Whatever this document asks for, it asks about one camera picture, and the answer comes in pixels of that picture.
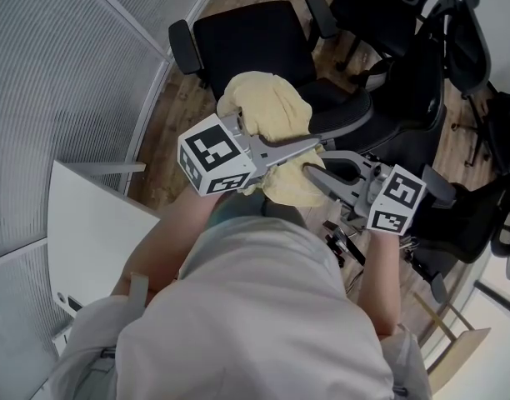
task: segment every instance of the black office chair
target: black office chair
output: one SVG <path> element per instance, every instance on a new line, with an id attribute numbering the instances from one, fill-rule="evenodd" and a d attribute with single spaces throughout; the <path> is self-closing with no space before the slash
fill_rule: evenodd
<path id="1" fill-rule="evenodd" d="M 375 111 L 358 130 L 336 137 L 336 149 L 371 153 L 417 176 L 425 164 L 433 165 L 446 114 L 444 67 L 464 94 L 488 81 L 490 55 L 474 13 L 478 4 L 439 0 L 403 57 L 382 60 L 357 76 L 357 83 L 369 90 Z M 382 78 L 382 86 L 371 90 L 371 78 L 375 83 Z"/>
<path id="2" fill-rule="evenodd" d="M 277 74 L 311 104 L 309 130 L 322 136 L 326 148 L 374 153 L 413 173 L 419 173 L 424 164 L 433 164 L 446 113 L 444 65 L 460 88 L 466 84 L 461 78 L 470 83 L 488 80 L 477 76 L 481 70 L 471 65 L 458 69 L 457 55 L 444 56 L 446 16 L 450 26 L 478 28 L 475 18 L 467 15 L 465 1 L 441 0 L 405 57 L 383 61 L 383 85 L 371 93 L 359 88 L 353 95 L 326 78 L 317 79 L 311 51 L 320 37 L 330 38 L 338 30 L 325 0 L 306 2 L 312 14 L 308 40 L 290 2 L 254 4 L 196 21 L 194 36 L 201 60 L 187 23 L 175 22 L 169 37 L 177 65 L 183 73 L 196 73 L 203 83 L 210 84 L 216 99 L 239 73 Z M 458 29 L 450 27 L 448 31 L 456 33 Z M 455 40 L 449 33 L 446 49 L 453 49 Z M 471 44 L 486 52 L 482 42 Z"/>
<path id="3" fill-rule="evenodd" d="M 411 46 L 427 0 L 333 0 L 331 11 L 337 26 L 355 35 L 343 62 L 344 71 L 361 41 L 384 56 L 402 57 Z"/>
<path id="4" fill-rule="evenodd" d="M 322 121 L 316 131 L 322 140 L 349 133 L 373 115 L 373 102 L 362 88 L 350 94 L 326 78 L 317 79 L 311 51 L 320 35 L 331 37 L 338 30 L 323 0 L 307 2 L 315 19 L 308 40 L 290 2 L 261 2 L 196 21 L 197 49 L 187 23 L 175 22 L 169 28 L 173 56 L 183 73 L 196 73 L 203 86 L 210 85 L 217 100 L 239 73 L 276 74 L 311 104 L 312 119 Z"/>
<path id="5" fill-rule="evenodd" d="M 492 156 L 492 167 L 498 175 L 510 172 L 510 94 L 499 92 L 492 99 L 487 100 L 487 115 L 481 120 L 475 102 L 471 96 L 467 97 L 472 108 L 475 126 L 452 124 L 452 130 L 459 128 L 475 132 L 477 141 L 471 157 L 465 162 L 472 167 L 482 147 L 487 149 L 485 160 Z"/>
<path id="6" fill-rule="evenodd" d="M 499 239 L 510 213 L 510 173 L 475 191 L 458 184 L 452 188 L 453 203 L 424 198 L 407 230 L 416 240 L 408 260 L 432 284 L 440 303 L 447 299 L 443 279 L 457 261 L 474 263 L 491 241 L 498 256 L 510 254 L 510 238 Z"/>

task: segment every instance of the fiducial marker cube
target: fiducial marker cube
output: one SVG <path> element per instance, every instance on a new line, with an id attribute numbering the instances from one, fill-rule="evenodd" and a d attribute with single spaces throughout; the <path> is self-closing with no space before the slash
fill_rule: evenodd
<path id="1" fill-rule="evenodd" d="M 411 225 L 425 193 L 425 182 L 394 166 L 370 209 L 367 228 L 402 236 Z"/>
<path id="2" fill-rule="evenodd" d="M 179 136 L 177 162 L 200 196 L 238 190 L 255 172 L 252 160 L 216 114 Z"/>

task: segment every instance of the white table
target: white table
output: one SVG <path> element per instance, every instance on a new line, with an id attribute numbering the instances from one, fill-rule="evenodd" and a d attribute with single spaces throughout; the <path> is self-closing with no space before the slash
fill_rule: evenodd
<path id="1" fill-rule="evenodd" d="M 70 315 L 110 294 L 123 265 L 158 222 L 150 209 L 89 176 L 139 172 L 141 163 L 53 163 L 47 256 L 53 300 Z"/>

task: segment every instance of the yellow cloth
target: yellow cloth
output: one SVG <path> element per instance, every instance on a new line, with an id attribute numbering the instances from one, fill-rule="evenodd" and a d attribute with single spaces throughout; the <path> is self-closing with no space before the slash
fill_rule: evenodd
<path id="1" fill-rule="evenodd" d="M 308 135 L 308 124 L 313 114 L 311 106 L 302 100 L 285 79 L 267 72 L 243 72 L 227 85 L 218 101 L 217 114 L 224 117 L 242 109 L 244 127 L 250 135 L 262 135 L 270 142 Z M 304 175 L 304 163 L 323 166 L 315 150 L 305 152 L 281 166 L 274 166 L 255 188 L 275 203 L 289 206 L 316 207 L 324 196 Z"/>

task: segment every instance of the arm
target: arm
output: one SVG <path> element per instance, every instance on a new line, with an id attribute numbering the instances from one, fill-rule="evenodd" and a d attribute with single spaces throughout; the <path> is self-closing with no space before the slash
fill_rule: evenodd
<path id="1" fill-rule="evenodd" d="M 188 253 L 205 229 L 221 194 L 200 197 L 189 185 L 162 210 L 161 220 L 131 253 L 112 295 L 128 295 L 131 273 L 149 279 L 147 302 L 177 275 Z"/>
<path id="2" fill-rule="evenodd" d="M 399 323 L 399 237 L 370 232 L 357 305 L 372 320 L 379 338 L 393 335 Z"/>

